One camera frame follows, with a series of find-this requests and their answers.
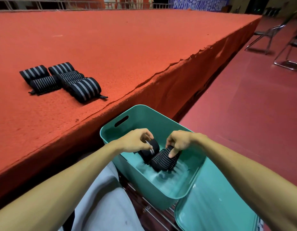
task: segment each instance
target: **black chair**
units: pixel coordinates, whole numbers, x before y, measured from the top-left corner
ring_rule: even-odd
[[[270,48],[270,45],[271,45],[271,41],[273,39],[273,37],[282,29],[286,26],[286,24],[294,17],[294,15],[297,13],[297,11],[295,11],[294,13],[292,13],[290,16],[288,16],[284,22],[278,26],[275,26],[273,28],[270,28],[268,29],[267,31],[265,32],[262,32],[262,31],[256,31],[254,32],[254,35],[256,36],[259,36],[258,38],[256,38],[251,44],[249,44],[245,50],[247,50],[250,46],[254,45],[256,42],[258,42],[260,39],[262,39],[263,37],[269,37],[270,40],[269,40],[269,43],[268,43],[268,46],[265,50],[265,55],[268,53],[269,51],[269,48]]]
[[[285,62],[278,63],[278,62],[277,62],[278,57],[284,52],[284,50],[287,48],[287,46],[290,46],[290,49],[289,49],[289,52],[288,52],[287,55],[286,55]],[[287,69],[297,70],[297,62],[293,62],[293,61],[288,60],[288,59],[289,59],[289,54],[291,53],[293,47],[297,48],[297,35],[294,36],[294,37],[287,43],[287,45],[282,49],[282,51],[281,51],[281,52],[278,54],[278,56],[275,58],[275,61],[274,61],[273,64],[275,64],[275,65],[277,65],[277,66],[281,66],[281,67],[287,68]]]

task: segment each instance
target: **red platform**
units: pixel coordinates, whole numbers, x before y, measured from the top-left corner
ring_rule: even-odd
[[[136,104],[172,118],[260,17],[201,11],[0,13],[0,197]],[[19,71],[70,62],[108,100],[42,96]]]

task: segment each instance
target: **pink floor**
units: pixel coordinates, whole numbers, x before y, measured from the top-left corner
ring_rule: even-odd
[[[280,23],[281,20],[264,18],[257,30]],[[180,122],[265,165],[295,185],[297,72],[275,66],[273,61],[296,29],[297,20],[282,29],[272,41],[270,55],[240,50]],[[267,43],[268,39],[264,39],[254,47],[265,48]],[[291,55],[290,59],[297,61],[297,49]]]

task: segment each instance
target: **teal lid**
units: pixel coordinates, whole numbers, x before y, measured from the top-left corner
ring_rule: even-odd
[[[259,218],[207,158],[190,193],[178,202],[175,220],[184,231],[255,231]]]

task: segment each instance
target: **person's right hand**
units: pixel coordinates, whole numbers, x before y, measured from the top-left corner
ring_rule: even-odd
[[[167,138],[166,148],[171,145],[174,148],[169,154],[169,158],[174,157],[178,152],[187,149],[192,142],[193,132],[173,131]]]

